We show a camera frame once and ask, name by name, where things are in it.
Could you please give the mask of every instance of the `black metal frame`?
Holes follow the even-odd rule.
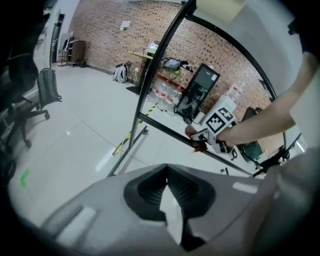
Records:
[[[225,31],[223,31],[222,29],[220,29],[219,27],[213,25],[212,23],[196,17],[193,15],[194,11],[196,10],[196,0],[189,0],[186,2],[186,4],[180,9],[180,11],[178,12],[178,14],[176,15],[176,17],[174,18],[174,20],[172,21],[172,23],[170,24],[169,28],[167,29],[167,31],[165,32],[161,43],[158,46],[157,51],[155,52],[155,55],[153,56],[153,60],[150,63],[149,69],[145,75],[145,80],[144,83],[142,85],[142,89],[140,92],[140,97],[138,100],[138,104],[136,106],[136,110],[135,110],[135,114],[134,114],[134,119],[133,119],[133,123],[132,123],[132,129],[131,129],[131,137],[130,137],[130,142],[129,142],[129,146],[128,149],[123,153],[123,155],[121,156],[121,158],[119,159],[119,161],[116,163],[116,165],[114,166],[114,168],[112,169],[111,173],[108,175],[111,176],[114,174],[114,172],[116,171],[117,167],[119,166],[119,164],[123,161],[123,159],[125,158],[125,156],[128,154],[129,150],[132,149],[132,147],[134,146],[134,144],[136,143],[136,141],[138,140],[138,138],[141,136],[141,134],[143,133],[140,132],[140,134],[137,136],[137,138],[135,139],[135,134],[137,131],[137,125],[138,125],[138,120],[142,120],[144,122],[146,122],[147,124],[157,128],[158,130],[170,135],[171,137],[179,140],[182,143],[185,143],[186,145],[192,147],[192,141],[188,138],[186,138],[185,136],[175,132],[174,130],[166,127],[165,125],[153,120],[152,118],[144,115],[141,111],[142,108],[144,106],[144,102],[145,99],[147,97],[149,88],[151,86],[151,82],[153,80],[153,77],[156,74],[157,71],[157,67],[168,47],[168,44],[170,43],[172,37],[174,36],[176,30],[178,29],[179,25],[181,24],[182,20],[184,18],[186,18],[189,21],[195,22],[199,25],[202,25],[203,27],[213,31],[214,33],[218,34],[219,36],[221,36],[222,38],[226,39],[228,42],[230,42],[235,48],[237,48],[249,61],[250,63],[254,66],[254,68],[257,70],[257,72],[260,74],[260,76],[262,77],[262,79],[264,80],[268,90],[270,91],[270,94],[272,96],[272,98],[275,100],[277,98],[276,93],[267,77],[267,75],[265,74],[265,72],[263,71],[263,69],[261,68],[261,66],[258,64],[258,62],[255,60],[255,58],[237,41],[235,40],[231,35],[229,35],[228,33],[226,33]],[[286,147],[286,136],[285,133],[283,133],[283,140],[284,140],[284,147]],[[254,174],[251,174],[249,172],[247,172],[246,170],[243,170],[242,168],[236,166],[235,164],[225,160],[224,158],[222,158],[219,155],[213,154],[212,152],[206,150],[203,152],[204,154],[206,154],[207,156],[212,157],[213,159],[216,159],[218,161],[220,161],[221,163],[227,165],[228,167],[234,168],[246,175],[249,175],[251,177],[254,177]]]

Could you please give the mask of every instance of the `gray backpack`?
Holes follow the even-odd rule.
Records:
[[[41,109],[52,102],[62,102],[62,97],[58,94],[56,74],[53,69],[42,69],[37,84]]]
[[[115,70],[112,73],[112,80],[119,83],[126,83],[128,79],[129,69],[126,65],[115,66]]]

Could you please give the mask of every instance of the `human arm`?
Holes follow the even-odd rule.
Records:
[[[319,65],[310,52],[304,52],[293,85],[258,115],[221,132],[217,138],[232,145],[249,143],[286,131],[295,125],[290,109],[308,87]]]

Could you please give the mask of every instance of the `white tiled floor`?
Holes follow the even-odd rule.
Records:
[[[119,153],[112,156],[112,152],[131,130],[139,99],[126,90],[127,84],[113,82],[110,75],[90,68],[57,67],[56,75],[63,102],[45,108],[49,120],[44,116],[28,120],[30,149],[20,132],[12,141],[17,169],[9,184],[9,195],[16,211],[38,226],[63,203],[108,175],[120,157]],[[153,105],[146,102],[142,112]],[[157,108],[150,117],[184,134],[186,124],[181,117]],[[120,173],[159,163],[214,173],[225,167],[204,154],[192,153],[191,147],[153,127],[148,126],[148,130],[122,162]],[[23,187],[21,177],[27,169],[29,175]],[[243,176],[230,168],[229,173]]]

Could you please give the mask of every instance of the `water bottle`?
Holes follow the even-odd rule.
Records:
[[[178,87],[171,85],[171,90],[165,98],[165,109],[173,112],[175,106],[179,103],[181,96],[182,91]]]
[[[241,80],[234,82],[227,91],[226,95],[230,97],[233,102],[236,102],[241,97],[245,86],[246,84]]]
[[[154,103],[163,106],[164,104],[164,99],[166,98],[167,95],[167,89],[169,88],[169,84],[166,83],[162,79],[157,79],[154,83],[154,89],[153,93],[155,94],[155,99]]]

